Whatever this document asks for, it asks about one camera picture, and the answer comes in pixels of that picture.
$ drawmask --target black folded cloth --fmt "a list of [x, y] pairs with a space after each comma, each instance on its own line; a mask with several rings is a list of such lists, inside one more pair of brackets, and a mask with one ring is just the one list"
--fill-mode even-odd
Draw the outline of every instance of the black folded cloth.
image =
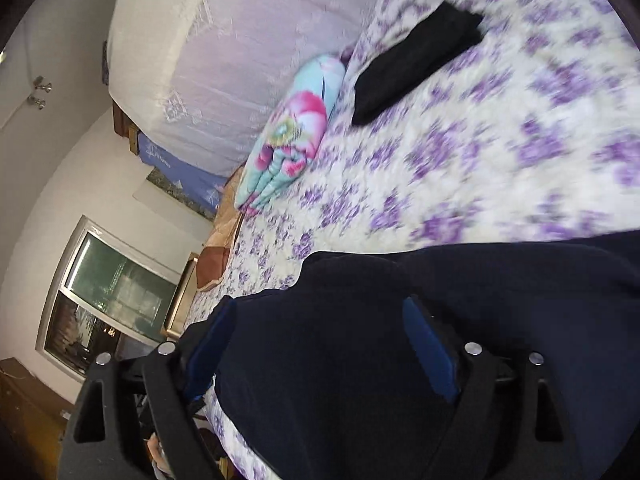
[[351, 123], [370, 123], [431, 74], [482, 41], [481, 14], [443, 2], [400, 43], [374, 59], [356, 81]]

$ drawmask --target white and purple fabric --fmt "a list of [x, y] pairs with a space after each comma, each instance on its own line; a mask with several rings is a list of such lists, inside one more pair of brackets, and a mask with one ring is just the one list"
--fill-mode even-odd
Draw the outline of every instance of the white and purple fabric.
[[[196, 297], [191, 321], [225, 294], [290, 286], [313, 251], [640, 227], [640, 52], [607, 0], [449, 0], [485, 16], [482, 43], [373, 123], [350, 126], [362, 70], [442, 1], [378, 0], [318, 156], [244, 223], [223, 283]], [[208, 401], [246, 478], [276, 478]]]

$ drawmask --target wooden cabinet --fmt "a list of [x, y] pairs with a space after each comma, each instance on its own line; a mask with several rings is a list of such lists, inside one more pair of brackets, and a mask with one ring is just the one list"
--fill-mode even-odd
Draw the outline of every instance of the wooden cabinet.
[[43, 480], [55, 480], [73, 405], [15, 358], [0, 361], [0, 419]]

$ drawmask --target wall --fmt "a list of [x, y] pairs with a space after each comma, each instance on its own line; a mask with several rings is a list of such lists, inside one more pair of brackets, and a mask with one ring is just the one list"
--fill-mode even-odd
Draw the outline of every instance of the wall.
[[0, 358], [15, 356], [60, 395], [73, 401], [79, 384], [35, 350], [47, 291], [84, 214], [141, 252], [181, 272], [196, 239], [133, 197], [150, 168], [113, 133], [107, 111], [82, 136], [47, 182], [16, 242], [0, 289]]
[[12, 94], [12, 102], [28, 95], [14, 71], [26, 72], [27, 85], [37, 75], [53, 84], [51, 93], [38, 93], [44, 110], [22, 104], [0, 129], [0, 281], [42, 188], [111, 102], [101, 67], [115, 1], [36, 0], [0, 66], [0, 95]]

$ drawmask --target white bedsheet with purple flowers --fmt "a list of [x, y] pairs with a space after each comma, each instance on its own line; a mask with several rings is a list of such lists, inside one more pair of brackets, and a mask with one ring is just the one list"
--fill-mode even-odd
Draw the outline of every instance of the white bedsheet with purple flowers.
[[[190, 320], [225, 294], [291, 285], [313, 251], [640, 227], [640, 52], [606, 0], [449, 0], [484, 14], [482, 43], [350, 126], [358, 75], [441, 1], [378, 1], [318, 157], [245, 222], [223, 283], [196, 298]], [[246, 478], [276, 478], [212, 392], [209, 416]]]

